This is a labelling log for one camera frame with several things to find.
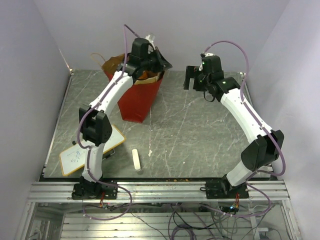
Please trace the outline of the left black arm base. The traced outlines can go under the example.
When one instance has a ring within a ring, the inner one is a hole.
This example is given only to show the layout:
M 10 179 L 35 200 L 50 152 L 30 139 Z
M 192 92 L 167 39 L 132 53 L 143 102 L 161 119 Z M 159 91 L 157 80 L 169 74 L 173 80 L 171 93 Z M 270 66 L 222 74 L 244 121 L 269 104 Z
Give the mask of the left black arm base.
M 97 182 L 76 183 L 73 186 L 71 198 L 73 200 L 115 200 L 118 189 L 113 186 L 105 186 Z

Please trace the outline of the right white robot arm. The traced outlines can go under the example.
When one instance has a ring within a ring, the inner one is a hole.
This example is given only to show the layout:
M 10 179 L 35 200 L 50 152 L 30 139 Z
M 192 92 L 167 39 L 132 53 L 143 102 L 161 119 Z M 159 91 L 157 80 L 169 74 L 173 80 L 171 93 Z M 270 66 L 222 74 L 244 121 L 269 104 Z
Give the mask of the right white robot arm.
M 225 77 L 219 56 L 205 53 L 201 56 L 200 66 L 188 65 L 184 90 L 189 89 L 191 79 L 194 80 L 192 88 L 195 91 L 209 93 L 214 100 L 226 107 L 249 143 L 240 155 L 240 162 L 215 187 L 218 193 L 231 198 L 254 172 L 278 159 L 284 134 L 281 130 L 273 130 L 259 117 L 233 77 Z

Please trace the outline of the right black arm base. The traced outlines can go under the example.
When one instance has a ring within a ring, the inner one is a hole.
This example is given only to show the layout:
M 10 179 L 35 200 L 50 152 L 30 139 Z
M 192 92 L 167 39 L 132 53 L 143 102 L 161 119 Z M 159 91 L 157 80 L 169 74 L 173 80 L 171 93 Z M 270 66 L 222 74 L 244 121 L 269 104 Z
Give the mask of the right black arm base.
M 245 183 L 239 186 L 231 186 L 227 181 L 218 178 L 207 181 L 203 191 L 207 199 L 235 199 L 237 196 L 240 199 L 249 198 L 248 188 Z

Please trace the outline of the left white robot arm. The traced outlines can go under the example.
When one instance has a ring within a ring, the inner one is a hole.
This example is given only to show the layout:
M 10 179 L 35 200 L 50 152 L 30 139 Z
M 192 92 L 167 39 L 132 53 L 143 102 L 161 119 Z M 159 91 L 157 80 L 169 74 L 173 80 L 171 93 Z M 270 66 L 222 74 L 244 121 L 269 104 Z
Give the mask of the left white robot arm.
M 82 176 L 74 185 L 72 199 L 96 199 L 103 192 L 104 182 L 102 161 L 104 147 L 112 135 L 109 116 L 121 97 L 144 72 L 161 73 L 172 68 L 154 45 L 154 35 L 138 37 L 132 43 L 131 52 L 124 54 L 116 71 L 100 95 L 89 105 L 79 108 L 79 127 L 77 141 L 86 153 Z

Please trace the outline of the red paper bag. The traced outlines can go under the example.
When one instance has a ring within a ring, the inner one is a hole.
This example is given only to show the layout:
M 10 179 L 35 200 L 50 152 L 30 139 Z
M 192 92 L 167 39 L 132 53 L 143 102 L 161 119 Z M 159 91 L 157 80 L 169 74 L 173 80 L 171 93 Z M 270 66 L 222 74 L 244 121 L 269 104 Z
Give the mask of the red paper bag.
M 106 60 L 101 54 L 94 52 L 90 57 L 111 80 L 125 55 L 112 56 Z M 120 98 L 117 104 L 124 121 L 143 123 L 156 99 L 164 74 L 164 71 L 158 73 L 144 71 L 135 84 Z

